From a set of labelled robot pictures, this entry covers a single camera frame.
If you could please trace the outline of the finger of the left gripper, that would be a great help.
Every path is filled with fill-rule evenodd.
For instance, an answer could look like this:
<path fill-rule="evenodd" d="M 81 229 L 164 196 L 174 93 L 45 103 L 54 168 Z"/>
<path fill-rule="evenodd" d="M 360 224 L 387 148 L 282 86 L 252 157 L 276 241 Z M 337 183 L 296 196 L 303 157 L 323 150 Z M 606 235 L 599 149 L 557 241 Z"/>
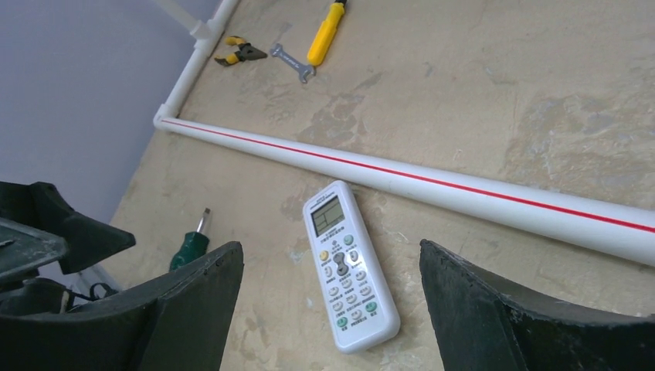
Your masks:
<path fill-rule="evenodd" d="M 62 237 L 65 274 L 76 273 L 136 244 L 132 233 L 74 210 L 48 182 L 1 183 L 1 217 Z"/>
<path fill-rule="evenodd" d="M 2 284 L 18 281 L 68 253 L 68 244 L 62 237 L 1 218 Z"/>

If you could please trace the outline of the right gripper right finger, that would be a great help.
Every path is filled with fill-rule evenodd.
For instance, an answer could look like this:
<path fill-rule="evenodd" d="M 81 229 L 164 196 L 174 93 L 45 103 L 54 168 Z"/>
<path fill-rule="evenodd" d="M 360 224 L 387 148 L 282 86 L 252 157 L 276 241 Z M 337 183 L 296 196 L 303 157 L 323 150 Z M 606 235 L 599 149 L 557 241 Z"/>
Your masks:
<path fill-rule="evenodd" d="M 654 318 L 575 305 L 420 243 L 426 304 L 447 370 L 652 370 Z"/>

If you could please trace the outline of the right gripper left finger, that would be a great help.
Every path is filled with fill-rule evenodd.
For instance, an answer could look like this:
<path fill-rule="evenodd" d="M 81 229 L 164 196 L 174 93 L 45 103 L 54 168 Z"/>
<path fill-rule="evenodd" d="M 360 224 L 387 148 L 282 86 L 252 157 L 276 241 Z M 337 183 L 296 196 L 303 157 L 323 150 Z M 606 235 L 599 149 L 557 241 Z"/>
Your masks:
<path fill-rule="evenodd" d="M 1 317 L 3 370 L 217 370 L 243 278 L 228 242 L 67 313 Z"/>

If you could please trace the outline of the white remote control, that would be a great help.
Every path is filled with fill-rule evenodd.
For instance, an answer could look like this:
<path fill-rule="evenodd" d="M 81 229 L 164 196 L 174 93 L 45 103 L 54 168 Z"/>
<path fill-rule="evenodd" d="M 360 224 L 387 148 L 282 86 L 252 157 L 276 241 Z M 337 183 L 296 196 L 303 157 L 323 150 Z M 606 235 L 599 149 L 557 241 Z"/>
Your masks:
<path fill-rule="evenodd" d="M 351 188 L 337 180 L 303 207 L 336 347 L 363 352 L 395 337 L 399 311 Z"/>

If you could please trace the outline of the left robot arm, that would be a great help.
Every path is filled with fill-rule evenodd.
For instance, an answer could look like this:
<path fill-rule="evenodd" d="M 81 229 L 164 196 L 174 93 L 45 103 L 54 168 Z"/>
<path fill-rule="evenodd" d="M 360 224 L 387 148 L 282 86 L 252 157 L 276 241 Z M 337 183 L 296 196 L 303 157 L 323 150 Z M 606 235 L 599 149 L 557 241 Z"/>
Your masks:
<path fill-rule="evenodd" d="M 25 316 L 69 311 L 76 298 L 95 301 L 38 269 L 58 263 L 78 273 L 136 244 L 132 233 L 72 208 L 47 182 L 1 184 L 1 313 Z"/>

